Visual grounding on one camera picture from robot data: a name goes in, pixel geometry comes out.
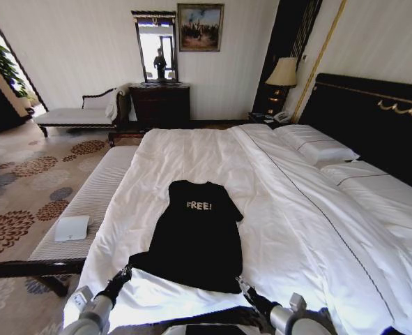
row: framed painting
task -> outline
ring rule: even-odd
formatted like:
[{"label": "framed painting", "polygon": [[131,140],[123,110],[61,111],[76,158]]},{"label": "framed painting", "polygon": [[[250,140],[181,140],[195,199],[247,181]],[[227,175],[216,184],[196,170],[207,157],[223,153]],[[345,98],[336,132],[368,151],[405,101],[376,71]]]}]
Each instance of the framed painting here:
[{"label": "framed painting", "polygon": [[179,51],[220,51],[223,3],[178,3]]}]

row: green leaves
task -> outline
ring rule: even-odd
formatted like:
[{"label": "green leaves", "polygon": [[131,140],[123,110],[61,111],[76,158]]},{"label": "green leaves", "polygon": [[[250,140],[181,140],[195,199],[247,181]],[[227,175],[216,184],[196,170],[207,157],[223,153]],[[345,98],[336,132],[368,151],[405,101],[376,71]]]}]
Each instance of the green leaves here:
[{"label": "green leaves", "polygon": [[[0,45],[0,73],[17,97],[27,96],[26,84],[23,79],[18,77],[15,64],[7,57],[8,54],[10,54],[10,51]],[[15,85],[20,87],[19,91],[15,89]]]}]

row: lamp shade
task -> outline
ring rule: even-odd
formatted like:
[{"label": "lamp shade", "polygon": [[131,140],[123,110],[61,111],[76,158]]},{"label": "lamp shade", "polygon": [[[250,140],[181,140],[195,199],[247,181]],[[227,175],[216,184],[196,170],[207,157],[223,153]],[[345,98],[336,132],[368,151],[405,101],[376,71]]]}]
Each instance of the lamp shade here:
[{"label": "lamp shade", "polygon": [[266,84],[273,86],[294,86],[296,81],[297,58],[280,58]]}]

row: white pillow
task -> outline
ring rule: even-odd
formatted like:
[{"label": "white pillow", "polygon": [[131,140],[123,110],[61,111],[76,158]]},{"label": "white pillow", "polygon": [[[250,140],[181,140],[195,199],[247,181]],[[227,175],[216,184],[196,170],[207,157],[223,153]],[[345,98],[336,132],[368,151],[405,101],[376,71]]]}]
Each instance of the white pillow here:
[{"label": "white pillow", "polygon": [[276,128],[277,135],[304,155],[312,165],[352,161],[359,158],[353,150],[308,125],[291,124]]},{"label": "white pillow", "polygon": [[362,161],[329,165],[321,171],[375,216],[412,255],[412,187]]}]

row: white bed sheet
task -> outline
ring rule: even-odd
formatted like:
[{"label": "white bed sheet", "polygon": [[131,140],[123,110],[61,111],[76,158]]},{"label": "white bed sheet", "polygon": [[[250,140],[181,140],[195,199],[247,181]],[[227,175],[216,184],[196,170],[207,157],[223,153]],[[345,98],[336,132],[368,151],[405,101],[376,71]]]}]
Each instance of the white bed sheet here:
[{"label": "white bed sheet", "polygon": [[[339,334],[380,334],[389,326],[412,334],[410,256],[262,125],[147,133],[108,207],[79,287],[99,292],[129,255],[148,250],[168,205],[168,186],[178,179],[228,190],[245,217],[239,225],[243,276],[261,294],[287,305],[297,292],[310,309],[327,306]],[[133,269],[109,321],[113,329],[238,305],[247,306],[242,295],[188,288]],[[77,316],[66,311],[65,325]]]}]

